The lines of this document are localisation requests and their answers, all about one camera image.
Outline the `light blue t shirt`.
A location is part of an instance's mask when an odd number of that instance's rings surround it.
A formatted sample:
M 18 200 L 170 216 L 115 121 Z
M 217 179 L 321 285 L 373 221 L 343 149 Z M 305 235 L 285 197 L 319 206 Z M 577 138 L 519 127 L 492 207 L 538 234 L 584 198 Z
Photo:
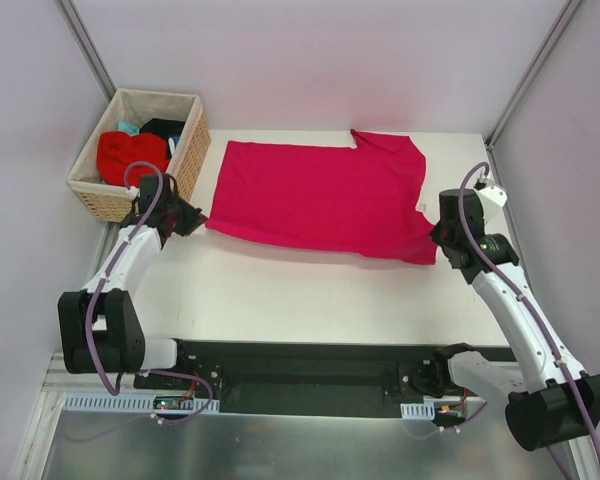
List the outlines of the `light blue t shirt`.
M 117 123 L 117 130 L 126 133 L 129 136 L 135 136 L 140 133 L 140 128 L 127 121 L 119 121 Z

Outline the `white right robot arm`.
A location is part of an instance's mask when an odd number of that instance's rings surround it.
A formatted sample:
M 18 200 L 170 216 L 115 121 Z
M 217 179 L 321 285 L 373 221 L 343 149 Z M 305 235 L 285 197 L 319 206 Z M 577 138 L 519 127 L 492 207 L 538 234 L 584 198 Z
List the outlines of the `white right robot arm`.
M 600 422 L 600 374 L 589 374 L 549 324 L 507 238 L 486 233 L 479 193 L 445 190 L 439 207 L 431 238 L 488 306 L 520 372 L 458 343 L 435 350 L 414 373 L 413 388 L 436 398 L 465 388 L 501 406 L 512 436 L 527 451 L 592 435 Z

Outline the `black t shirt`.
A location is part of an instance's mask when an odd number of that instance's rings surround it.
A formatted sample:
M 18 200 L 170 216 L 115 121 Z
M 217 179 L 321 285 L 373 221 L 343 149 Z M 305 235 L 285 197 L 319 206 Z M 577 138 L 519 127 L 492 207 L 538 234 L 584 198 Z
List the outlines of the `black t shirt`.
M 185 123 L 178 120 L 152 118 L 140 127 L 139 133 L 149 133 L 177 145 L 184 130 Z

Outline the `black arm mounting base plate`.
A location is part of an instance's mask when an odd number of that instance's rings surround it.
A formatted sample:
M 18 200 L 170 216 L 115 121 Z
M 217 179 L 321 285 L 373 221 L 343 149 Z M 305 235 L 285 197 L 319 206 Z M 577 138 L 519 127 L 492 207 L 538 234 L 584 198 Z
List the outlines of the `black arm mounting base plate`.
M 223 413 L 397 418 L 422 400 L 410 378 L 433 361 L 431 345 L 347 345 L 181 341 L 169 375 L 138 375 L 138 390 L 169 393 L 205 385 Z

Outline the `aluminium frame post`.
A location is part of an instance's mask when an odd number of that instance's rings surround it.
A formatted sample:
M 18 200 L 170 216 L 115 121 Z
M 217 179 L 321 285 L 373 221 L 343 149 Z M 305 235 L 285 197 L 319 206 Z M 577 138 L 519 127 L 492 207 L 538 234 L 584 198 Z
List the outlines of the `aluminium frame post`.
M 585 0 L 568 0 L 564 2 L 557 17 L 551 24 L 549 31 L 532 57 L 522 77 L 516 84 L 516 87 L 498 116 L 494 126 L 485 137 L 485 147 L 487 151 L 493 150 L 510 123 L 510 120 L 519 109 L 525 97 L 529 94 L 532 86 L 542 73 L 553 52 L 585 4 Z
M 54 3 L 105 98 L 111 101 L 117 91 L 116 85 L 108 72 L 75 2 L 72 0 L 55 0 Z

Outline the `right aluminium frame post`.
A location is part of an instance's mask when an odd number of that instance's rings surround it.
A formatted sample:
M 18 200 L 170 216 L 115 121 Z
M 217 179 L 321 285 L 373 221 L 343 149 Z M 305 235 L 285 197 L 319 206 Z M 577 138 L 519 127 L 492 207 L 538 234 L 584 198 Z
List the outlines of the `right aluminium frame post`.
M 510 123 L 510 120 L 519 109 L 525 97 L 529 94 L 532 86 L 542 73 L 553 52 L 585 4 L 585 0 L 568 0 L 564 2 L 557 17 L 551 24 L 549 31 L 532 57 L 522 77 L 516 84 L 516 87 L 498 116 L 494 126 L 485 137 L 485 147 L 487 151 L 493 150 Z

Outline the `left aluminium frame post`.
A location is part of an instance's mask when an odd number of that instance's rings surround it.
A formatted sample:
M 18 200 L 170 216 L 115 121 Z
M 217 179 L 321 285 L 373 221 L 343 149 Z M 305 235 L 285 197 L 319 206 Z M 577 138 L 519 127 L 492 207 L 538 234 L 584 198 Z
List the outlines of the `left aluminium frame post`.
M 117 91 L 116 85 L 108 72 L 75 2 L 72 0 L 55 0 L 54 3 L 105 98 L 111 101 Z

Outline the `red t shirt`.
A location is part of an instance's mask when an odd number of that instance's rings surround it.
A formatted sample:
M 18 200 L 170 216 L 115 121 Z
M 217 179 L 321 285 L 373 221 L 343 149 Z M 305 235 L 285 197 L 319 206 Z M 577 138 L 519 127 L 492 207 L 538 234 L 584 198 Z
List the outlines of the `red t shirt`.
M 151 133 L 130 136 L 122 131 L 100 135 L 96 165 L 102 181 L 109 185 L 125 186 L 125 171 L 136 162 L 146 162 L 165 172 L 169 165 L 167 142 Z

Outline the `aluminium frame rail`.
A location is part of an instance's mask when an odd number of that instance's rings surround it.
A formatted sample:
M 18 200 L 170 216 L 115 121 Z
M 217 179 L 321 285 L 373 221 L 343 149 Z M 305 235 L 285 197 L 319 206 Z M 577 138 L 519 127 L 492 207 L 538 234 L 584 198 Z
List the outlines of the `aluminium frame rail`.
M 107 393 L 97 374 L 71 374 L 66 370 L 62 348 L 52 354 L 44 380 L 43 391 Z

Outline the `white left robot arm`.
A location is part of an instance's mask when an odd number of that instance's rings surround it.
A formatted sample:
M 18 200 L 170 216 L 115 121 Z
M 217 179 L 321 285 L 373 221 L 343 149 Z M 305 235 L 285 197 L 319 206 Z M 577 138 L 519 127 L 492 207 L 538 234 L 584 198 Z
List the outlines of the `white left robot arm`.
M 135 374 L 156 370 L 168 388 L 184 387 L 190 363 L 177 341 L 143 333 L 133 297 L 150 263 L 173 236 L 191 235 L 206 221 L 202 210 L 179 195 L 175 179 L 144 175 L 116 243 L 95 276 L 58 301 L 65 367 L 72 374 Z

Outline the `magenta pink t shirt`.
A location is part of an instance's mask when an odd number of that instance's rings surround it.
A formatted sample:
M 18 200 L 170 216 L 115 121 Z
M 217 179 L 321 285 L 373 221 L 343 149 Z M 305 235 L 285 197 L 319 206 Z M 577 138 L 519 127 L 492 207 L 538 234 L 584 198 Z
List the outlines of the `magenta pink t shirt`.
M 241 240 L 430 266 L 418 204 L 426 157 L 408 136 L 354 130 L 352 147 L 227 144 L 207 228 Z

